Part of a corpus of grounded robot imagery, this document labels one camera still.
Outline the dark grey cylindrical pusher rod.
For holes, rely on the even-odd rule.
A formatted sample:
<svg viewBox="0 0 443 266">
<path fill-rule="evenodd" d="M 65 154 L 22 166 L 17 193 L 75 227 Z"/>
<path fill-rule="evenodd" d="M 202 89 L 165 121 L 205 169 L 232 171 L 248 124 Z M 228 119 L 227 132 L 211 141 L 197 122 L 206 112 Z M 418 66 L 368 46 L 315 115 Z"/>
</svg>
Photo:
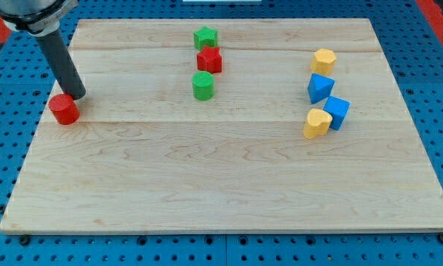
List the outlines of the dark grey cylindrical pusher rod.
<svg viewBox="0 0 443 266">
<path fill-rule="evenodd" d="M 85 96 L 87 91 L 60 31 L 55 30 L 47 35 L 36 37 L 36 40 L 62 92 L 73 100 Z"/>
</svg>

